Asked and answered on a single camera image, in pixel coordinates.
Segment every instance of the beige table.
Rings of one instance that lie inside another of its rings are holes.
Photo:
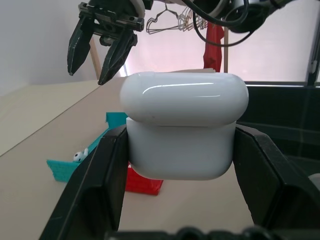
[[[0,239],[37,239],[65,183],[56,182],[46,159],[72,160],[106,128],[105,113],[121,112],[123,78],[97,88],[55,120],[0,157]],[[239,232],[252,225],[233,166],[211,181],[165,181],[158,196],[126,193],[121,230],[184,226]]]

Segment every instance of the red cloth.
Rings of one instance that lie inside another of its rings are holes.
[[[206,39],[221,44],[221,39],[224,37],[225,33],[221,26],[213,25],[208,22],[208,27],[206,29]],[[203,55],[204,69],[212,68],[216,72],[220,72],[222,61],[222,51],[221,47],[213,46],[209,43],[205,43],[205,51]]]

